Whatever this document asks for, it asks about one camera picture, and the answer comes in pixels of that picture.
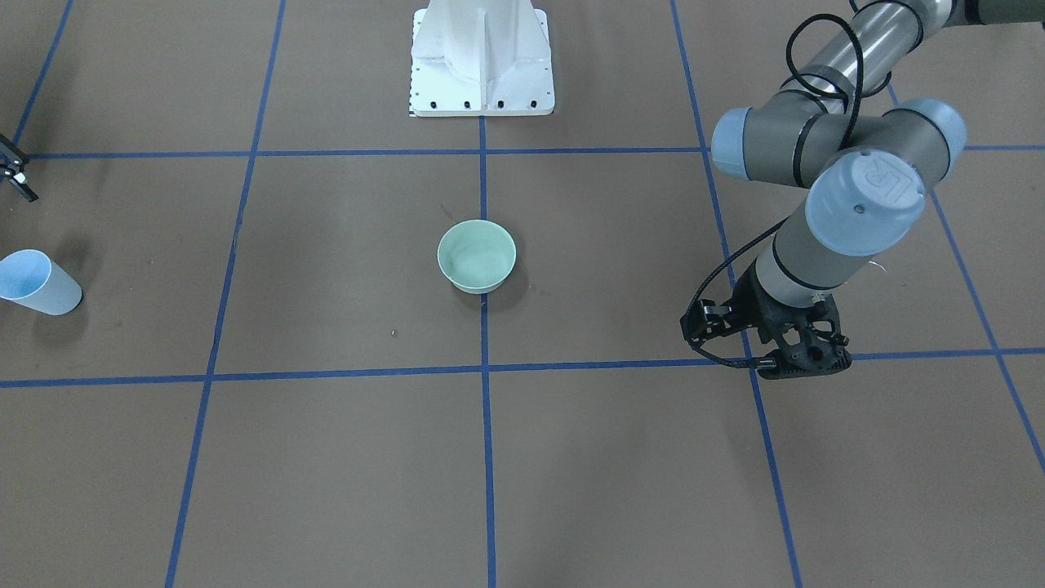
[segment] silver metal tube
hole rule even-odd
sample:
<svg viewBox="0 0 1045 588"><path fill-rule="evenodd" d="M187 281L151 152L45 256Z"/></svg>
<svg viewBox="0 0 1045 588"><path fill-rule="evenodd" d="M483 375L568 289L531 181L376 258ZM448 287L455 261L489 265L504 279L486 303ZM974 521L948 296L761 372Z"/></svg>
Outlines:
<svg viewBox="0 0 1045 588"><path fill-rule="evenodd" d="M852 22L853 30L863 46L864 81L863 90L874 88L885 74L914 48L919 40L919 20L909 8L902 4L884 2L875 4L857 13ZM845 93L853 98L853 88L856 87L856 50L844 32L838 33L820 50L806 67L799 71L828 69L838 72L849 80L850 88L835 86L834 92ZM812 75L804 76L813 83L819 78ZM798 90L805 92L802 85L792 79L782 90ZM838 98L817 97L817 101L830 113L845 112L845 103Z"/></svg>

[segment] white plastic base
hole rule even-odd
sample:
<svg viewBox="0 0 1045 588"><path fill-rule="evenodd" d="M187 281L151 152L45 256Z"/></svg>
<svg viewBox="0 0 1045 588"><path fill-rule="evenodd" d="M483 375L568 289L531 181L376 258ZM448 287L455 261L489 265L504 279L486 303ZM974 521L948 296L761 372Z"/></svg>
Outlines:
<svg viewBox="0 0 1045 588"><path fill-rule="evenodd" d="M548 15L529 0L433 0L414 15L411 55L411 116L555 110Z"/></svg>

